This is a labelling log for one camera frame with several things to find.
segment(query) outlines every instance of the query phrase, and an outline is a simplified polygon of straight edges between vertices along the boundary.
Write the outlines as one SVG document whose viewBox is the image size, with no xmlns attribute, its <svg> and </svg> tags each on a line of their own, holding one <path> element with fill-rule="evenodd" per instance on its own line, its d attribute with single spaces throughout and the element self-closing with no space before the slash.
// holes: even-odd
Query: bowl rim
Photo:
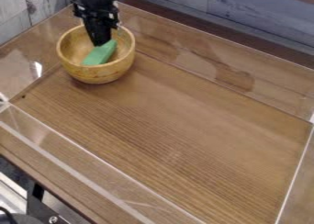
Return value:
<svg viewBox="0 0 314 224">
<path fill-rule="evenodd" d="M 116 59 L 115 61 L 112 62 L 107 62 L 104 64 L 100 64 L 100 65 L 78 65 L 75 64 L 63 54 L 62 52 L 62 42 L 64 40 L 64 37 L 68 35 L 68 33 L 71 33 L 74 30 L 79 29 L 79 28 L 83 28 L 84 25 L 79 25 L 74 28 L 71 28 L 63 35 L 62 37 L 59 38 L 58 40 L 58 43 L 56 43 L 56 53 L 58 53 L 58 56 L 62 57 L 63 60 L 66 60 L 71 65 L 74 65 L 75 67 L 78 68 L 82 68 L 82 67 L 87 67 L 87 68 L 99 68 L 99 67 L 107 67 L 107 66 L 112 66 L 115 63 L 120 62 L 128 55 L 132 51 L 135 51 L 135 37 L 134 37 L 134 34 L 131 33 L 131 31 L 126 28 L 126 27 L 122 27 L 122 29 L 127 32 L 127 34 L 130 35 L 131 37 L 131 48 L 130 50 L 127 51 L 127 54 Z"/>
</svg>

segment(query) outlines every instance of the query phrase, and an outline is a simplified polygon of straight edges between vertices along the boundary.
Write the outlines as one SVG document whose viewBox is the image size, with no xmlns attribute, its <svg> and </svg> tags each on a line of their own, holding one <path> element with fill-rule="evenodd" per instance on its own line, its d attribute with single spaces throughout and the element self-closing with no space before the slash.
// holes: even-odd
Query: wooden bowl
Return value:
<svg viewBox="0 0 314 224">
<path fill-rule="evenodd" d="M 71 29 L 58 41 L 56 52 L 68 74 L 88 84 L 115 81 L 127 72 L 135 57 L 135 38 L 127 28 L 112 30 L 118 42 L 116 51 L 106 64 L 86 66 L 83 59 L 94 49 L 84 26 Z"/>
</svg>

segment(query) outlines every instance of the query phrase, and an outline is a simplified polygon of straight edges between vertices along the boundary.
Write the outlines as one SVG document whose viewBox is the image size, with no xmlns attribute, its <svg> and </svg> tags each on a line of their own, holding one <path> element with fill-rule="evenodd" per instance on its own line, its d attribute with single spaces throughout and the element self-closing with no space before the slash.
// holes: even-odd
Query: green sponge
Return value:
<svg viewBox="0 0 314 224">
<path fill-rule="evenodd" d="M 83 60 L 83 65 L 100 65 L 108 61 L 116 49 L 116 41 L 111 39 L 106 44 L 92 49 Z"/>
</svg>

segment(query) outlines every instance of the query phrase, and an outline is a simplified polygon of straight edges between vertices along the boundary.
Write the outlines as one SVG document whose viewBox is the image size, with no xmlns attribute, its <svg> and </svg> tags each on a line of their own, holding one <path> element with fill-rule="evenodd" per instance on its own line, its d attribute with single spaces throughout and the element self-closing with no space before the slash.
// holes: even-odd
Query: screw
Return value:
<svg viewBox="0 0 314 224">
<path fill-rule="evenodd" d="M 58 217 L 56 216 L 52 216 L 51 218 L 50 218 L 50 223 L 51 224 L 55 224 L 58 222 Z"/>
</svg>

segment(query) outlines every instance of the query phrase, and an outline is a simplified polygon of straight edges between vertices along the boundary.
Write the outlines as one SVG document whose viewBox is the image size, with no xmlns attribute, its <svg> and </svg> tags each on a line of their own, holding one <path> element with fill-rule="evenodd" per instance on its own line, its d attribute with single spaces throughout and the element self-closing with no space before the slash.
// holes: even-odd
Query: gray wall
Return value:
<svg viewBox="0 0 314 224">
<path fill-rule="evenodd" d="M 314 47 L 314 5 L 298 0 L 148 0 L 188 14 L 251 27 L 249 33 L 275 34 Z"/>
<path fill-rule="evenodd" d="M 0 45 L 67 4 L 68 0 L 0 0 Z"/>
</svg>

